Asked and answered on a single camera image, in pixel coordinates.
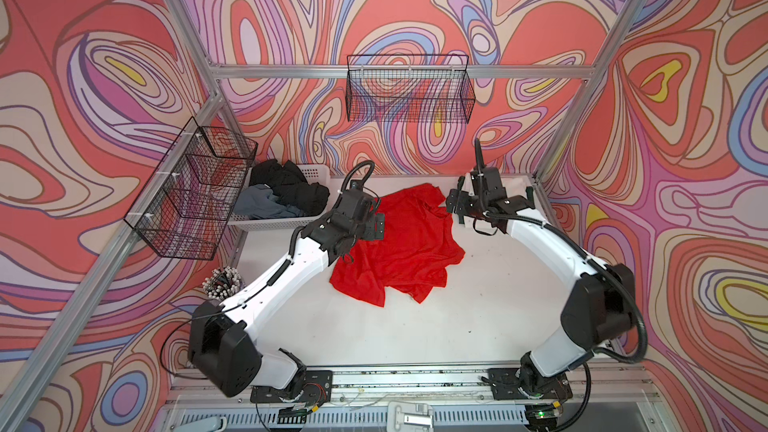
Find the red t-shirt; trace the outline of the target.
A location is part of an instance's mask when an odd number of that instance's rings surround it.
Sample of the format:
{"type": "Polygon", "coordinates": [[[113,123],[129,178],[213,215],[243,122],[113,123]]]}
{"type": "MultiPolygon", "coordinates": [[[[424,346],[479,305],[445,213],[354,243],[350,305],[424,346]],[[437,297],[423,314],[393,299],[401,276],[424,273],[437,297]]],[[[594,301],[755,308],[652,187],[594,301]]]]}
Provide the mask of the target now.
{"type": "Polygon", "coordinates": [[[445,195],[428,183],[388,194],[379,212],[383,238],[361,241],[335,263],[333,288],[353,299],[383,307],[386,290],[395,289],[423,303],[435,288],[447,285],[447,268],[458,265],[464,249],[453,237],[453,219],[445,195]]]}

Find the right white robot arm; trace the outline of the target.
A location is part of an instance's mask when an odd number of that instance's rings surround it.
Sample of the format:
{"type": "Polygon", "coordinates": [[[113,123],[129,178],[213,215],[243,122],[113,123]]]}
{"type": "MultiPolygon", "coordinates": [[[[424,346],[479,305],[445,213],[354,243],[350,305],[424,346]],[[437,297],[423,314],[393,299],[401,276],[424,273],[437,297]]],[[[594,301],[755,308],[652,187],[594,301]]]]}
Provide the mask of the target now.
{"type": "Polygon", "coordinates": [[[481,166],[457,180],[446,199],[460,222],[482,221],[524,245],[564,284],[568,296],[560,325],[520,360],[519,385],[539,384],[596,354],[634,364],[645,358],[647,326],[635,297],[635,275],[587,252],[541,213],[533,196],[509,196],[497,169],[481,166]]]}

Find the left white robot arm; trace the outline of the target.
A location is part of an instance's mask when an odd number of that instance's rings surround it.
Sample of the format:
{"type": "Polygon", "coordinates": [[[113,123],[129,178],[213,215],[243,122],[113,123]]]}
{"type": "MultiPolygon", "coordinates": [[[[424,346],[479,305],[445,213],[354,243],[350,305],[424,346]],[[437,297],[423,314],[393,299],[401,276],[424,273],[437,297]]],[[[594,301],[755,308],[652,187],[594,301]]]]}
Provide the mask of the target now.
{"type": "Polygon", "coordinates": [[[290,389],[302,363],[284,348],[261,345],[272,316],[303,285],[361,241],[383,238],[379,200],[363,189],[341,192],[334,206],[292,232],[286,254],[255,281],[191,317],[188,360],[226,397],[250,386],[290,389]]]}

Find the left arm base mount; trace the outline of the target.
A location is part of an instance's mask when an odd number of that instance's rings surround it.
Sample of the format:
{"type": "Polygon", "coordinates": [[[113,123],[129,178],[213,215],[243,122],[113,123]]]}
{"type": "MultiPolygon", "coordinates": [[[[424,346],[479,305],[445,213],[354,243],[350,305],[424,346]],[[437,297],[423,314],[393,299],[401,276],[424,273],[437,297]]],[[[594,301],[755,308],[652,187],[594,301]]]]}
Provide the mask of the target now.
{"type": "Polygon", "coordinates": [[[332,397],[333,372],[330,369],[300,371],[283,389],[254,386],[250,401],[254,404],[322,405],[332,397]]]}

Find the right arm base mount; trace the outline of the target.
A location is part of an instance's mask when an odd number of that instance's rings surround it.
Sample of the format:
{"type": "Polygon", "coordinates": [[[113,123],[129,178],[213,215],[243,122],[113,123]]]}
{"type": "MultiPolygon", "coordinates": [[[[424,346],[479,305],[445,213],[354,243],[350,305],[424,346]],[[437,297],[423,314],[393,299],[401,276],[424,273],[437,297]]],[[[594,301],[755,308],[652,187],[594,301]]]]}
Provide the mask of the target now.
{"type": "Polygon", "coordinates": [[[564,373],[543,377],[535,368],[490,368],[480,377],[495,400],[565,401],[573,397],[564,373]]]}

